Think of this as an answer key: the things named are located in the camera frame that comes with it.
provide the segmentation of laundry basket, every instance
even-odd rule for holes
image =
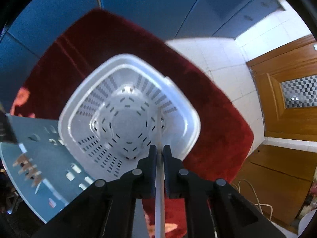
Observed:
[[[58,131],[88,174],[112,181],[136,168],[151,144],[169,144],[173,156],[183,160],[198,139],[200,120],[168,77],[134,55],[121,54],[75,90]]]

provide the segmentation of metal bolt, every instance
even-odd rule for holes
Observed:
[[[224,179],[217,179],[216,180],[216,184],[218,184],[219,186],[225,186],[226,185],[226,181]]]
[[[100,188],[102,186],[104,186],[106,184],[106,182],[102,179],[99,179],[95,182],[96,187]]]
[[[185,168],[183,168],[183,169],[180,169],[180,170],[179,170],[179,173],[180,173],[180,175],[182,175],[182,176],[186,176],[186,175],[188,175],[188,170],[185,169]]]
[[[132,174],[134,174],[135,176],[139,176],[140,174],[142,174],[142,170],[139,168],[135,168],[133,169]]]

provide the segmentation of red velvet fabric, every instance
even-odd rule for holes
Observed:
[[[169,76],[197,110],[201,132],[184,166],[205,179],[232,181],[253,141],[240,113],[192,63],[143,28],[106,11],[91,11],[52,44],[23,85],[26,102],[16,100],[11,113],[57,120],[78,85],[99,65],[122,53],[134,54]],[[186,233],[183,201],[165,203],[166,223],[178,225],[167,238],[182,237]],[[144,208],[154,224],[153,205],[144,202]]]

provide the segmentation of checkered glass pane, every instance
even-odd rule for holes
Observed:
[[[317,75],[281,83],[285,107],[317,106]]]

